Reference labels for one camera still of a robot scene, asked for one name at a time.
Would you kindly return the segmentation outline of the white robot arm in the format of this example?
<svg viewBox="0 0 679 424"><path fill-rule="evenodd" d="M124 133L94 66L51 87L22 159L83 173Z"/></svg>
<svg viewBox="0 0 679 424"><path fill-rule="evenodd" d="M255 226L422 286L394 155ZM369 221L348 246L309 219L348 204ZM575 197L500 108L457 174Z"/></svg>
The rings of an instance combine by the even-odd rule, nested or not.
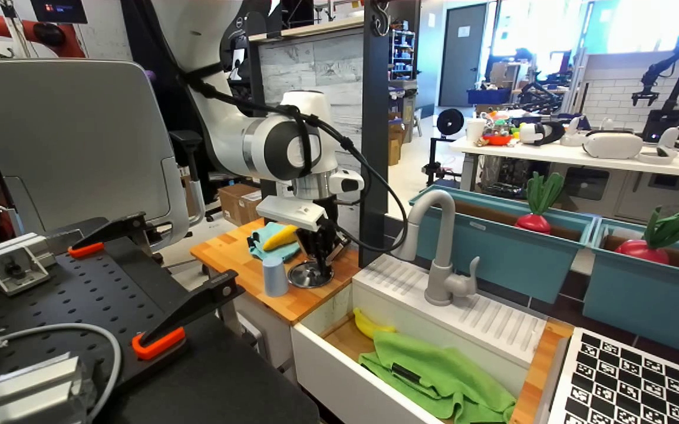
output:
<svg viewBox="0 0 679 424"><path fill-rule="evenodd" d="M257 213L294 224L308 253L289 281L325 286L341 247L330 213L341 164L322 93L294 89L278 105L253 94L251 36L268 26L270 0L121 0L121 7L132 59L164 93L164 117L199 134L219 170L276 185Z"/></svg>

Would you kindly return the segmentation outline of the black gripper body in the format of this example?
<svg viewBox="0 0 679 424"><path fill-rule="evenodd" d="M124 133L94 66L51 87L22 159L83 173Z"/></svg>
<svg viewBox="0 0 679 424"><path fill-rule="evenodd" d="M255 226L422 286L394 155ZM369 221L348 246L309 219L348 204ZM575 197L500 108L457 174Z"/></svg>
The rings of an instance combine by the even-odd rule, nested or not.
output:
<svg viewBox="0 0 679 424"><path fill-rule="evenodd" d="M305 253L322 267L329 267L341 246L338 226L330 217L322 217L316 230L297 232Z"/></svg>

